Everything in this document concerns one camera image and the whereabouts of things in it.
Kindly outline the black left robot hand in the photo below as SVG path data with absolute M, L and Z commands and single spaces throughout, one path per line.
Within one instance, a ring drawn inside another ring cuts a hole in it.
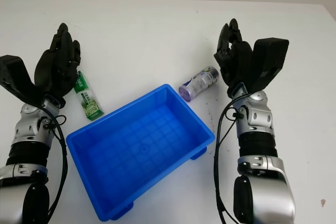
M 79 41 L 72 39 L 68 26 L 62 23 L 35 68 L 35 86 L 55 100 L 60 109 L 66 104 L 64 96 L 75 86 L 80 54 Z

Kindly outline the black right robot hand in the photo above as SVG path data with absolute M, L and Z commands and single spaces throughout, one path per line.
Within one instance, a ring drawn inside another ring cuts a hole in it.
M 251 57 L 251 46 L 243 41 L 238 22 L 233 18 L 223 26 L 214 54 L 230 98 L 233 98 L 240 86 L 248 86 Z

